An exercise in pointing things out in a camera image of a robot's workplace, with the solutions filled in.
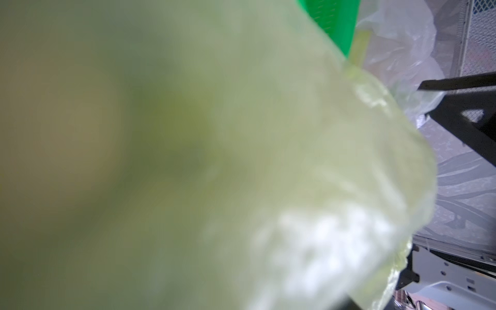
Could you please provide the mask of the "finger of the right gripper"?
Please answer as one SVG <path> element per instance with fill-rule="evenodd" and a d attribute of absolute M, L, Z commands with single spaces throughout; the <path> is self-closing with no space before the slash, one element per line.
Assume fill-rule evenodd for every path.
<path fill-rule="evenodd" d="M 494 87 L 495 86 L 495 72 L 488 72 L 484 74 L 476 74 L 471 76 L 453 77 L 443 80 L 427 80 L 423 81 L 418 90 L 425 91 L 451 91 L 474 89 L 481 87 Z"/>
<path fill-rule="evenodd" d="M 481 110 L 476 122 L 463 116 L 468 110 Z M 430 118 L 495 165 L 495 91 L 449 94 L 429 113 Z"/>

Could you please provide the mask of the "white printed plastic bag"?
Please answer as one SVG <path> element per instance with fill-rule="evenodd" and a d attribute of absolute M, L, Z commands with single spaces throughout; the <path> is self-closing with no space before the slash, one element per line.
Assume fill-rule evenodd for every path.
<path fill-rule="evenodd" d="M 444 97 L 419 90 L 445 75 L 431 55 L 437 30 L 426 1 L 362 1 L 356 32 L 368 35 L 362 67 L 386 86 L 409 120 L 422 127 Z"/>

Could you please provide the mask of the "green avocado plastic bag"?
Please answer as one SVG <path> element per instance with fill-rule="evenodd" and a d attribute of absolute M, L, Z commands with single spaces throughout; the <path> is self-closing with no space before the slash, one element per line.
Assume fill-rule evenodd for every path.
<path fill-rule="evenodd" d="M 2 309 L 370 302 L 436 174 L 296 1 L 1 2 Z"/>

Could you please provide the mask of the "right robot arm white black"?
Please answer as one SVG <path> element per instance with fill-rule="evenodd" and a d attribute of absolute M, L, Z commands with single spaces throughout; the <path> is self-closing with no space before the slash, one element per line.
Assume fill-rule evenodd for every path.
<path fill-rule="evenodd" d="M 495 308 L 495 74 L 423 81 L 444 98 L 424 133 L 437 152 L 435 216 L 413 239 L 397 289 L 448 309 Z"/>

